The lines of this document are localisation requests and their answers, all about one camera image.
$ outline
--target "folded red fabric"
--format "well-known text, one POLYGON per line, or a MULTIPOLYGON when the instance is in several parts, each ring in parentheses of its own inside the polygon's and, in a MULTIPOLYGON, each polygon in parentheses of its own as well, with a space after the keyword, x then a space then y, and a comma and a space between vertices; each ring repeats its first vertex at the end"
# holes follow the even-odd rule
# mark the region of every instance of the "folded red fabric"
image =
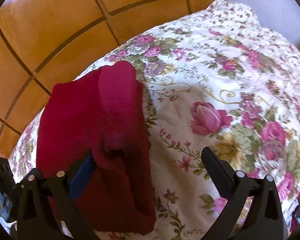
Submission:
POLYGON ((97 168, 74 203, 97 231, 147 234, 156 221, 143 85, 135 75, 120 61, 56 84, 40 120, 36 165, 44 177, 92 152, 97 168))

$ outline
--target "floral bedspread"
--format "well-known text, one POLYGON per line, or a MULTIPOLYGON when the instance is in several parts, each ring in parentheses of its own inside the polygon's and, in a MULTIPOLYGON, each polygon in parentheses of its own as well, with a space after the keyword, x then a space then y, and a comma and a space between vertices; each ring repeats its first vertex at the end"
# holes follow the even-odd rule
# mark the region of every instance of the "floral bedspread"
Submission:
MULTIPOLYGON (((300 192, 300 52, 294 45, 262 27, 250 7, 216 0, 130 39, 77 78, 119 60, 132 63, 146 87, 157 222, 147 236, 98 232, 101 239, 200 239, 226 205, 200 161, 206 146, 251 177, 271 174, 290 226, 300 192)), ((35 167, 41 113, 9 158, 16 181, 35 167)), ((250 205, 248 198, 237 226, 250 205)))

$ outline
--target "red towel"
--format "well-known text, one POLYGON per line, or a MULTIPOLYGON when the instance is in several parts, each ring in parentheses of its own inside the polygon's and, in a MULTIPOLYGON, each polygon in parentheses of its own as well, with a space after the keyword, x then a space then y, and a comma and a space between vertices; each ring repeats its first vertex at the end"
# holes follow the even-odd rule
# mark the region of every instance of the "red towel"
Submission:
POLYGON ((121 61, 56 84, 40 120, 37 168, 44 177, 92 152, 96 171, 74 203, 97 231, 147 234, 156 221, 143 85, 135 75, 121 61))

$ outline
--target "blue object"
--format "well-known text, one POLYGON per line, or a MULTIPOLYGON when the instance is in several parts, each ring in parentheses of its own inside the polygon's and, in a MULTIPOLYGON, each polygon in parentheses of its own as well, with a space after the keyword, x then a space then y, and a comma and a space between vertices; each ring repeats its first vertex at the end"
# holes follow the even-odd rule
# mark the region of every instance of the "blue object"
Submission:
POLYGON ((69 198, 71 200, 81 196, 93 172, 95 171, 96 166, 97 165, 92 154, 89 154, 69 183, 69 198))

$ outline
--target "screw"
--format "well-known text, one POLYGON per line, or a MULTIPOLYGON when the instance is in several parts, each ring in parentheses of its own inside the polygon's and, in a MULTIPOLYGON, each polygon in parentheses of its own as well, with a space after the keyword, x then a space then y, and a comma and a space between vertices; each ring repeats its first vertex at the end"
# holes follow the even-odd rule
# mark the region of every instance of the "screw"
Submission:
POLYGON ((267 175, 266 178, 268 181, 273 181, 273 177, 271 175, 267 175))
POLYGON ((243 178, 245 176, 243 171, 237 171, 236 174, 239 178, 243 178))
POLYGON ((29 180, 29 181, 33 181, 33 180, 34 180, 34 175, 30 175, 30 176, 28 177, 28 180, 29 180))
POLYGON ((58 178, 61 178, 61 177, 63 177, 65 174, 66 174, 66 173, 65 173, 64 171, 58 171, 58 172, 57 172, 57 177, 58 177, 58 178))

